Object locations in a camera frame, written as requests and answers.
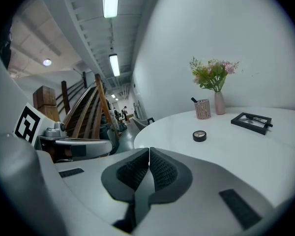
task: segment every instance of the white round table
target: white round table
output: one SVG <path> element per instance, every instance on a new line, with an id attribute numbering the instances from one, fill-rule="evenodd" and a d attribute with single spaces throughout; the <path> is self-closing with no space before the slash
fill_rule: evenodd
<path id="1" fill-rule="evenodd" d="M 231 124 L 246 112 L 272 118 L 266 135 Z M 206 141 L 193 141 L 204 130 Z M 295 194 L 295 111 L 277 108 L 227 108 L 199 120 L 195 111 L 160 119 L 144 128 L 135 148 L 156 147 L 216 163 L 262 193 L 274 207 Z"/>

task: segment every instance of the wooden staircase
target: wooden staircase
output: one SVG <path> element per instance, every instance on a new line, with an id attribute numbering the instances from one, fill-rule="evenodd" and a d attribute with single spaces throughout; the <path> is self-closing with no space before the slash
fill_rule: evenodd
<path id="1" fill-rule="evenodd" d="M 55 90 L 41 87 L 33 94 L 33 101 L 34 103 L 36 102 L 36 109 L 38 110 L 40 110 L 39 108 L 47 107 L 52 109 L 52 114 L 49 115 L 51 111 L 44 114 L 54 121 L 59 121 L 59 113 L 65 109 L 67 115 L 63 123 L 68 137 L 100 139 L 99 133 L 102 115 L 105 116 L 108 123 L 111 125 L 113 124 L 105 98 L 106 89 L 103 87 L 100 76 L 96 74 L 95 81 L 88 88 L 85 88 L 82 96 L 75 103 L 73 108 L 70 109 L 69 101 L 84 87 L 83 85 L 86 85 L 85 80 L 77 82 L 75 85 L 67 88 L 66 81 L 62 81 L 62 94 L 57 98 L 55 97 Z M 63 104 L 63 107 L 60 111 L 57 111 L 57 108 L 60 107 L 61 104 Z M 113 130 L 118 139 L 117 130 Z"/>

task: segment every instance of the black rubber pad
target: black rubber pad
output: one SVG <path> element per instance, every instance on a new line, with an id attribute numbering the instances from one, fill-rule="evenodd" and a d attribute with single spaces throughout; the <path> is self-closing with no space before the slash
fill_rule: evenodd
<path id="1" fill-rule="evenodd" d="M 72 170 L 68 170 L 68 171 L 61 171 L 59 172 L 61 177 L 70 177 L 73 175 L 76 175 L 78 173 L 82 173 L 84 172 L 84 170 L 82 170 L 81 168 L 76 168 L 76 169 L 72 169 Z"/>
<path id="2" fill-rule="evenodd" d="M 219 195 L 232 211 L 244 230 L 252 227 L 261 220 L 261 217 L 246 203 L 233 189 L 219 192 Z"/>

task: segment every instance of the black picture frame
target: black picture frame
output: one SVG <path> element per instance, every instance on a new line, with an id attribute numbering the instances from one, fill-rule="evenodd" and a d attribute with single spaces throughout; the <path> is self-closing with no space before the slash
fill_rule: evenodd
<path id="1" fill-rule="evenodd" d="M 266 119 L 266 124 L 265 124 L 264 127 L 258 127 L 258 126 L 255 126 L 255 125 L 240 121 L 239 119 L 242 118 L 245 115 L 250 115 L 250 116 L 253 116 L 253 117 L 257 117 L 257 118 Z M 269 117 L 258 116 L 258 115 L 243 112 L 239 116 L 236 116 L 234 119 L 232 119 L 231 124 L 237 125 L 239 127 L 247 128 L 247 129 L 249 129 L 251 131 L 255 131 L 255 132 L 257 132 L 259 134 L 262 134 L 262 135 L 266 135 L 266 131 L 267 131 L 267 128 L 268 128 L 267 123 L 271 123 L 271 120 L 272 120 L 272 118 L 269 118 Z"/>

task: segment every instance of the pink vase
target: pink vase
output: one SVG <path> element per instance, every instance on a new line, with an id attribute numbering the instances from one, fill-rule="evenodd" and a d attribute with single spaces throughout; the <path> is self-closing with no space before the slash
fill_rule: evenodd
<path id="1" fill-rule="evenodd" d="M 215 92 L 214 95 L 215 100 L 215 112 L 217 115 L 225 114 L 225 103 L 222 92 Z"/>

